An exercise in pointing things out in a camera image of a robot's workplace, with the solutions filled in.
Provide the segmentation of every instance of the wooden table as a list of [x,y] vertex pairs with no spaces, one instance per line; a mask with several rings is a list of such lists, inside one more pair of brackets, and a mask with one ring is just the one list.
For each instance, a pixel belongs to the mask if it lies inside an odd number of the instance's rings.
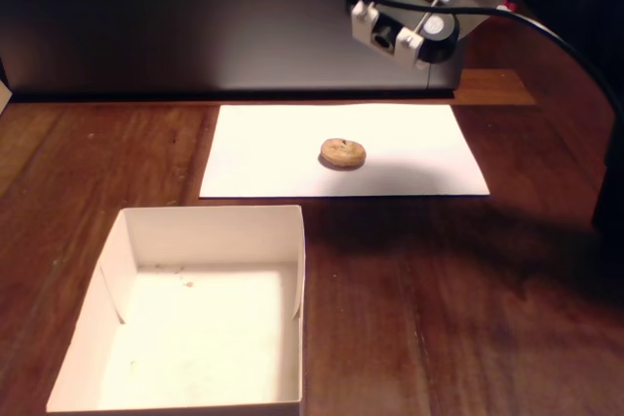
[[[501,20],[470,38],[467,67],[482,70],[454,112],[491,197],[221,202],[303,205],[309,416],[624,414],[624,275],[590,227],[608,105]],[[118,210],[213,203],[198,193],[217,111],[0,117],[2,416],[44,414]]]

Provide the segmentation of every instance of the open box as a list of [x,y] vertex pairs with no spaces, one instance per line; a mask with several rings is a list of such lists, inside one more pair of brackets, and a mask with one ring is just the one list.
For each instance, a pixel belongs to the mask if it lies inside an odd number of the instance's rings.
[[304,271],[300,207],[122,210],[48,413],[298,415]]

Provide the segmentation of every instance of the white paper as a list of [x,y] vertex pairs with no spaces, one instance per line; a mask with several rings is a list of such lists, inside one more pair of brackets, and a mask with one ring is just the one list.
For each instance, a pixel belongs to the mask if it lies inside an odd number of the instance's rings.
[[[319,162],[328,138],[367,150],[356,170]],[[219,112],[200,196],[487,195],[450,106],[233,105]]]

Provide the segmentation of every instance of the black cable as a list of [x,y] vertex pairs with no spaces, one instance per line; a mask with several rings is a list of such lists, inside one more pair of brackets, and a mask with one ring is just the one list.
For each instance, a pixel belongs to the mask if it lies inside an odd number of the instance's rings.
[[596,67],[588,58],[583,56],[574,46],[569,44],[565,39],[561,38],[557,33],[551,31],[543,24],[524,17],[522,15],[515,14],[506,10],[498,10],[485,7],[433,7],[429,5],[415,5],[405,2],[397,2],[395,0],[362,0],[365,3],[375,3],[378,5],[384,5],[394,9],[411,10],[413,12],[424,12],[430,14],[448,14],[448,15],[483,15],[488,17],[502,17],[504,19],[512,19],[519,23],[525,24],[543,36],[547,37],[560,48],[562,48],[568,55],[570,55],[576,62],[583,67],[583,69],[592,77],[594,82],[600,87],[601,91],[609,101],[613,111],[620,122],[624,122],[624,107],[620,102],[620,98],[613,90],[609,82],[606,80],[603,73]]

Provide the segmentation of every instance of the round cookie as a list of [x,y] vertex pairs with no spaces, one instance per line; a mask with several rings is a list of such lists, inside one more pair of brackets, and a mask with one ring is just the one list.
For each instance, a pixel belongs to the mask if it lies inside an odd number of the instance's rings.
[[360,143],[342,138],[330,138],[321,146],[321,156],[339,168],[361,166],[367,158],[367,152]]

